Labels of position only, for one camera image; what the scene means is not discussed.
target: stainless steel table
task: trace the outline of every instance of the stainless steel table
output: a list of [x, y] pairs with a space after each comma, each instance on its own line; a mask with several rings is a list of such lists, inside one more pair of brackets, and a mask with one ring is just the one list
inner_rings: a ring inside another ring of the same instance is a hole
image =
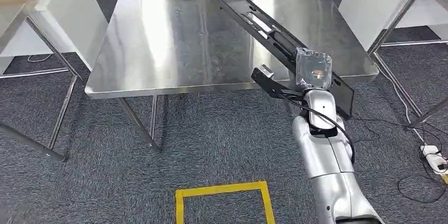
[[34, 149], [46, 155], [54, 157], [58, 161], [65, 161], [66, 157], [53, 151], [53, 148], [56, 143], [59, 134], [59, 129], [64, 119], [73, 92], [74, 85], [76, 84], [76, 81], [78, 79], [82, 81], [82, 78], [79, 76], [76, 70], [70, 65], [70, 63], [62, 56], [62, 54], [59, 51], [57, 51], [57, 49], [54, 47], [51, 41], [45, 36], [45, 34], [39, 29], [36, 23], [30, 18], [30, 13], [33, 11], [34, 5], [35, 3], [33, 1], [27, 1], [25, 3], [20, 4], [0, 4], [0, 53], [3, 52], [6, 45], [14, 37], [16, 31], [22, 25], [22, 23], [26, 21], [65, 67], [56, 69], [47, 69], [35, 72], [3, 74], [0, 75], [0, 79], [29, 77], [43, 74], [67, 72], [67, 71], [70, 71], [73, 77], [70, 82], [67, 95], [64, 98], [64, 102], [59, 112], [58, 119], [53, 128], [53, 132], [51, 134], [48, 147], [40, 144], [39, 142], [18, 132], [17, 130], [13, 129], [10, 126], [7, 126], [2, 122], [0, 122], [0, 132], [30, 147], [33, 147]]
[[[442, 5], [446, 10], [448, 10], [448, 0], [435, 0], [440, 5]], [[398, 42], [398, 43], [386, 43], [386, 40], [389, 38], [392, 31], [395, 29], [395, 27], [398, 25], [398, 23], [402, 20], [402, 18], [405, 16], [405, 14], [409, 11], [409, 9], [414, 4], [415, 0], [407, 0], [407, 2], [404, 4], [404, 6], [400, 9], [397, 16], [394, 18], [388, 29], [381, 35], [379, 39], [375, 43], [373, 43], [370, 51], [369, 56], [375, 56], [375, 58], [378, 60], [380, 65], [384, 68], [385, 73], [388, 75], [388, 77], [393, 81], [393, 83], [397, 86], [397, 89], [400, 91], [401, 95], [403, 95], [406, 102], [410, 105], [412, 111], [415, 113], [417, 118], [410, 123], [410, 127], [416, 127], [420, 123], [426, 121], [429, 117], [437, 113], [442, 108], [446, 107], [448, 105], [448, 97], [445, 98], [443, 101], [441, 101], [439, 104], [428, 110], [425, 114], [422, 113], [422, 111], [417, 107], [415, 102], [412, 100], [410, 95], [407, 93], [407, 91], [404, 89], [404, 87], [401, 85], [401, 83], [397, 80], [392, 70], [386, 65], [386, 63], [381, 59], [380, 55], [378, 54], [378, 49], [380, 47], [387, 47], [387, 46], [403, 46], [403, 45], [422, 45], [422, 44], [434, 44], [434, 43], [448, 43], [448, 40], [428, 40], [428, 41], [411, 41], [411, 42]]]
[[[333, 58], [346, 80], [372, 79], [378, 69], [331, 0], [253, 0], [314, 50]], [[120, 98], [137, 128], [151, 135], [125, 97], [218, 89], [251, 89], [255, 66], [266, 64], [274, 79], [288, 70], [223, 10], [219, 0], [118, 0], [100, 55], [86, 85], [91, 98]]]

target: gray carpet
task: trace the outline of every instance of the gray carpet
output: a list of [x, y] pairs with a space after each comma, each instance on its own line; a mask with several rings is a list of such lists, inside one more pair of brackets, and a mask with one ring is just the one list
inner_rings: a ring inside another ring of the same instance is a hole
[[[115, 1], [98, 0], [107, 18]], [[419, 27], [398, 30], [392, 39], [433, 35]], [[447, 52], [446, 45], [380, 50], [422, 109], [448, 94], [443, 80], [448, 73]], [[75, 55], [67, 57], [83, 76], [88, 73]], [[8, 72], [57, 66], [53, 57], [34, 64], [16, 58]], [[67, 73], [0, 81], [2, 121], [48, 142], [69, 81]], [[361, 117], [404, 121], [403, 108], [383, 77], [353, 87], [354, 109]], [[145, 125], [151, 101], [151, 97], [129, 98]], [[262, 180], [268, 183], [277, 223], [316, 223], [311, 188], [292, 138], [295, 115], [294, 107], [260, 90], [160, 97], [155, 140], [163, 152], [155, 154], [115, 101], [90, 100], [77, 84], [55, 148], [69, 155], [67, 163], [56, 163], [0, 135], [0, 222], [174, 223], [177, 189]], [[430, 122], [448, 130], [443, 115]], [[418, 139], [381, 122], [367, 125], [380, 138], [361, 121], [351, 120], [346, 128], [359, 141], [358, 182], [380, 216], [386, 223], [444, 223], [447, 195], [437, 203], [422, 204], [397, 191], [400, 178], [425, 174]], [[441, 191], [419, 178], [407, 180], [404, 187], [404, 193], [419, 199]], [[185, 223], [265, 221], [258, 191], [187, 198], [184, 216]]]

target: table leg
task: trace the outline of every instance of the table leg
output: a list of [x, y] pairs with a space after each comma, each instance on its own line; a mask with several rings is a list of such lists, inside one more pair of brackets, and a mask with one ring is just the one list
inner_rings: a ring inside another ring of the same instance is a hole
[[430, 109], [425, 114], [417, 117], [416, 120], [414, 120], [409, 127], [417, 127], [420, 123], [426, 121], [428, 118], [430, 118], [432, 115], [436, 114], [441, 109], [445, 108], [448, 105], [448, 98], [445, 98], [445, 100], [438, 103], [436, 106], [434, 106], [432, 109]]
[[158, 153], [161, 152], [162, 150], [157, 147], [157, 145], [153, 141], [153, 138], [151, 137], [151, 135], [148, 134], [148, 131], [146, 131], [145, 126], [142, 124], [140, 119], [138, 119], [137, 115], [132, 110], [131, 106], [126, 101], [126, 99], [125, 98], [117, 98], [117, 101], [120, 104], [120, 106], [123, 108], [123, 110], [125, 111], [127, 116], [129, 117], [129, 119], [132, 121], [132, 123], [134, 123], [137, 131], [139, 131], [141, 134], [143, 134], [143, 138], [150, 145], [151, 149], [153, 149], [154, 151], [156, 151]]
[[151, 107], [151, 130], [150, 130], [151, 138], [154, 138], [156, 112], [157, 112], [157, 95], [154, 95], [153, 96], [153, 105]]
[[47, 36], [39, 29], [39, 27], [36, 25], [36, 23], [29, 17], [26, 18], [26, 22], [28, 25], [36, 32], [36, 34], [42, 39], [42, 41], [50, 48], [50, 50], [53, 52], [53, 54], [61, 61], [62, 64], [75, 76], [79, 78], [82, 83], [84, 83], [84, 80], [82, 77], [76, 72], [76, 70], [72, 67], [72, 65], [64, 58], [64, 56], [54, 47], [53, 43], [47, 38]]
[[401, 95], [405, 98], [406, 102], [410, 105], [411, 109], [414, 111], [417, 116], [421, 116], [422, 112], [417, 107], [415, 102], [412, 100], [410, 95], [406, 92], [405, 88], [401, 85], [401, 83], [397, 80], [395, 75], [393, 74], [392, 70], [386, 65], [386, 63], [382, 60], [382, 58], [378, 54], [378, 49], [386, 42], [386, 40], [389, 38], [392, 31], [395, 29], [395, 27], [398, 25], [398, 23], [402, 20], [403, 16], [409, 11], [411, 6], [414, 4], [415, 0], [408, 0], [403, 8], [398, 12], [397, 16], [394, 18], [388, 29], [384, 32], [384, 34], [372, 45], [369, 56], [374, 56], [379, 64], [384, 68], [385, 73], [387, 76], [392, 80], [392, 82], [397, 86], [399, 92]]
[[62, 103], [61, 110], [58, 115], [58, 119], [56, 120], [56, 124], [53, 128], [53, 132], [51, 133], [50, 143], [48, 144], [48, 148], [53, 150], [54, 145], [56, 143], [56, 139], [58, 138], [59, 129], [61, 128], [62, 120], [64, 119], [64, 116], [67, 111], [67, 107], [70, 102], [71, 94], [73, 93], [74, 85], [76, 84], [76, 80], [78, 79], [78, 76], [73, 75], [69, 89], [67, 90], [66, 97], [64, 98], [64, 102]]
[[53, 151], [54, 145], [56, 143], [56, 139], [59, 134], [59, 130], [62, 124], [62, 121], [64, 119], [68, 104], [70, 102], [71, 95], [73, 93], [74, 86], [76, 84], [77, 79], [84, 82], [81, 78], [81, 76], [76, 72], [76, 70], [72, 67], [72, 65], [62, 56], [62, 54], [56, 49], [56, 47], [53, 45], [53, 43], [47, 38], [47, 36], [39, 29], [39, 27], [36, 25], [36, 23], [30, 18], [26, 18], [26, 22], [28, 25], [34, 30], [34, 32], [40, 37], [40, 39], [50, 48], [50, 50], [53, 52], [53, 54], [64, 64], [65, 68], [57, 68], [57, 69], [49, 69], [49, 70], [41, 70], [41, 71], [35, 71], [35, 72], [27, 72], [27, 73], [17, 73], [17, 74], [6, 74], [4, 76], [1, 76], [0, 79], [3, 78], [18, 78], [18, 77], [29, 77], [29, 76], [36, 76], [36, 75], [43, 75], [43, 74], [52, 74], [52, 73], [59, 73], [59, 72], [65, 72], [70, 71], [73, 75], [72, 80], [70, 82], [69, 89], [67, 91], [66, 97], [64, 99], [64, 102], [62, 104], [61, 110], [58, 115], [58, 119], [56, 121], [56, 124], [54, 126], [53, 132], [51, 134], [50, 143], [48, 147], [43, 146], [42, 144], [34, 141], [30, 137], [16, 131], [15, 129], [4, 125], [0, 123], [0, 132], [3, 132], [10, 137], [28, 145], [31, 146], [37, 150], [39, 150], [42, 153], [45, 153], [49, 156], [54, 157], [56, 160], [59, 161], [66, 161], [66, 157], [64, 157], [61, 154], [56, 153]]
[[20, 133], [19, 131], [15, 130], [3, 123], [0, 123], [0, 132], [3, 132], [4, 134], [8, 135], [9, 137], [16, 139], [16, 140], [36, 149], [44, 154], [49, 155], [58, 161], [65, 162], [67, 160], [63, 155], [58, 154], [51, 149], [48, 149], [47, 147], [40, 144], [39, 142], [32, 140], [28, 136]]
[[412, 7], [415, 0], [408, 0], [406, 4], [402, 7], [402, 9], [398, 12], [395, 19], [392, 21], [390, 26], [387, 28], [387, 30], [382, 34], [382, 36], [372, 44], [372, 47], [369, 51], [369, 56], [371, 57], [373, 53], [377, 52], [378, 49], [386, 42], [386, 40], [389, 38], [390, 34], [392, 34], [392, 31], [395, 29], [395, 27], [398, 25], [398, 23], [402, 20], [402, 18], [405, 16], [407, 11]]

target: power strip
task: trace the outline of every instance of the power strip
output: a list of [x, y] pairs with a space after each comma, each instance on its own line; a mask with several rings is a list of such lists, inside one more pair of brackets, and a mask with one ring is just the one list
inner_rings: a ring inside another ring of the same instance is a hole
[[448, 175], [448, 162], [439, 153], [439, 150], [436, 146], [433, 145], [425, 145], [420, 146], [420, 150], [423, 155], [426, 157], [429, 165], [433, 169], [433, 172], [438, 175]]

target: black cable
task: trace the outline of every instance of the black cable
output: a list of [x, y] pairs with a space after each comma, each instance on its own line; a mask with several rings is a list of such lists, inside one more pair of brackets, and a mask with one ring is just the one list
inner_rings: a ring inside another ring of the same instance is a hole
[[[384, 120], [384, 119], [364, 119], [364, 118], [358, 118], [358, 119], [356, 119], [356, 118], [353, 118], [353, 120], [386, 122], [386, 123], [389, 123], [389, 124], [392, 124], [392, 125], [396, 125], [396, 126], [400, 126], [400, 127], [412, 128], [412, 127], [410, 127], [409, 125], [398, 124], [398, 123], [390, 122], [390, 121], [387, 121], [387, 120]], [[433, 126], [433, 125], [430, 125], [430, 124], [428, 124], [428, 125], [431, 126], [431, 127], [433, 127], [434, 129], [436, 129], [437, 131], [439, 131], [439, 132], [441, 132], [441, 133], [443, 133], [443, 134], [448, 135], [448, 133], [446, 133], [446, 132], [444, 132], [444, 131], [438, 129], [437, 127], [435, 127], [435, 126]], [[414, 127], [414, 128], [412, 128], [412, 129], [417, 129], [417, 130], [421, 130], [421, 131], [423, 131], [423, 143], [424, 143], [424, 144], [426, 144], [425, 133], [428, 133], [428, 134], [434, 136], [435, 138], [437, 138], [437, 140], [438, 140], [439, 143], [440, 143], [440, 149], [442, 149], [442, 141], [441, 141], [440, 138], [437, 137], [435, 134], [429, 132], [428, 130], [425, 130], [424, 128], [417, 128], [417, 127]], [[423, 147], [423, 149], [421, 149], [421, 150], [419, 149], [419, 153], [420, 153], [420, 155], [421, 155], [420, 159], [421, 159], [422, 167], [423, 167], [423, 169], [425, 170], [425, 173], [426, 173], [427, 176], [420, 175], [420, 174], [414, 174], [414, 175], [408, 175], [408, 176], [405, 176], [405, 177], [401, 178], [400, 180], [398, 180], [398, 182], [397, 182], [397, 189], [398, 189], [398, 193], [399, 193], [400, 195], [402, 195], [403, 197], [405, 197], [405, 198], [407, 198], [407, 199], [410, 199], [410, 200], [412, 200], [412, 201], [419, 202], [419, 203], [434, 203], [434, 202], [437, 202], [440, 198], [442, 198], [443, 195], [445, 195], [446, 189], [448, 188], [448, 184], [445, 184], [445, 185], [444, 185], [444, 189], [443, 189], [442, 193], [441, 193], [439, 196], [437, 196], [436, 198], [431, 199], [431, 200], [420, 200], [420, 199], [417, 199], [417, 198], [413, 198], [413, 197], [411, 197], [411, 196], [408, 196], [408, 195], [406, 195], [405, 193], [403, 193], [403, 191], [402, 191], [402, 186], [400, 186], [400, 185], [402, 184], [403, 181], [405, 181], [405, 180], [407, 180], [407, 179], [409, 179], [409, 178], [414, 178], [414, 177], [421, 177], [421, 178], [424, 178], [424, 179], [433, 181], [433, 182], [435, 182], [436, 184], [441, 184], [441, 183], [442, 183], [441, 181], [438, 181], [438, 180], [434, 179], [434, 178], [429, 174], [428, 169], [426, 168], [426, 166], [425, 166], [425, 164], [424, 164], [425, 161], [426, 161], [426, 157], [427, 157], [428, 155], [437, 155], [437, 154], [429, 153], [429, 154], [423, 155], [423, 150], [424, 150], [424, 147]], [[429, 165], [429, 167], [430, 167], [431, 170], [433, 170], [434, 172], [441, 173], [441, 174], [444, 173], [444, 172], [439, 172], [438, 170], [434, 170], [430, 165]]]
[[410, 196], [404, 194], [404, 193], [402, 192], [402, 189], [401, 189], [401, 187], [400, 187], [400, 184], [401, 184], [404, 180], [409, 179], [409, 178], [413, 178], [413, 177], [416, 177], [416, 176], [419, 176], [419, 177], [421, 177], [421, 178], [425, 178], [425, 179], [430, 180], [430, 181], [434, 181], [433, 178], [428, 178], [428, 177], [426, 177], [426, 176], [424, 176], [424, 175], [409, 175], [409, 176], [405, 176], [404, 178], [401, 178], [401, 179], [398, 181], [398, 183], [397, 183], [397, 189], [398, 189], [398, 193], [399, 193], [400, 195], [402, 195], [402, 196], [404, 196], [405, 198], [410, 199], [410, 200], [412, 200], [412, 201], [416, 201], [416, 202], [419, 202], [419, 203], [426, 203], [426, 204], [437, 202], [439, 199], [441, 199], [441, 198], [443, 197], [443, 195], [445, 195], [446, 188], [448, 188], [448, 184], [445, 185], [445, 187], [443, 188], [443, 192], [440, 193], [439, 196], [437, 196], [436, 198], [431, 199], [431, 200], [420, 200], [420, 199], [412, 198], [412, 197], [410, 197]]
[[370, 121], [370, 122], [385, 122], [385, 123], [389, 123], [389, 124], [391, 124], [391, 125], [396, 125], [396, 126], [406, 127], [406, 128], [410, 128], [410, 129], [421, 130], [421, 131], [423, 131], [423, 132], [425, 132], [425, 133], [428, 133], [428, 134], [434, 136], [434, 137], [438, 140], [438, 142], [439, 142], [439, 144], [440, 144], [440, 150], [442, 150], [442, 141], [440, 140], [440, 138], [437, 137], [437, 136], [436, 136], [435, 134], [433, 134], [432, 132], [430, 132], [430, 131], [428, 131], [428, 130], [425, 130], [425, 129], [423, 129], [423, 128], [419, 128], [419, 127], [410, 127], [409, 125], [404, 125], [404, 124], [394, 123], [394, 122], [387, 121], [387, 120], [384, 120], [384, 119], [352, 118], [352, 120]]
[[376, 139], [359, 139], [359, 140], [355, 141], [354, 143], [358, 143], [358, 142], [360, 142], [360, 141], [375, 141], [375, 140], [379, 140], [379, 139], [381, 138], [381, 136], [380, 136], [376, 131], [374, 131], [373, 129], [371, 129], [370, 127], [368, 127], [368, 126], [366, 125], [366, 123], [364, 123], [364, 121], [361, 121], [361, 122], [362, 122], [362, 124], [364, 125], [364, 127], [365, 127], [369, 132], [375, 134], [375, 135], [377, 136], [377, 138], [376, 138]]
[[336, 121], [334, 121], [333, 119], [329, 118], [328, 116], [326, 116], [326, 115], [320, 113], [320, 112], [317, 111], [317, 110], [314, 110], [314, 109], [312, 109], [312, 108], [303, 106], [303, 105], [301, 105], [301, 104], [298, 104], [298, 103], [296, 103], [296, 102], [290, 100], [289, 98], [287, 98], [287, 97], [284, 96], [284, 95], [279, 95], [279, 96], [280, 96], [282, 99], [286, 100], [288, 103], [290, 103], [290, 104], [292, 104], [292, 105], [294, 105], [294, 106], [300, 107], [300, 108], [302, 108], [302, 109], [308, 110], [308, 111], [310, 111], [310, 112], [312, 112], [312, 113], [315, 113], [316, 115], [318, 115], [318, 116], [320, 116], [320, 117], [323, 117], [323, 118], [325, 118], [326, 120], [328, 120], [330, 123], [334, 124], [334, 125], [335, 125], [335, 126], [336, 126], [336, 127], [337, 127], [337, 128], [344, 134], [344, 135], [345, 135], [345, 137], [347, 138], [347, 140], [348, 140], [348, 142], [349, 142], [349, 145], [350, 145], [350, 148], [351, 148], [351, 151], [352, 151], [352, 155], [351, 155], [351, 163], [354, 164], [354, 145], [353, 145], [353, 141], [351, 140], [351, 138], [350, 138], [350, 136], [348, 135], [348, 133], [346, 132], [346, 130], [345, 130], [344, 128], [342, 128], [342, 126], [340, 126], [338, 123], [336, 123]]

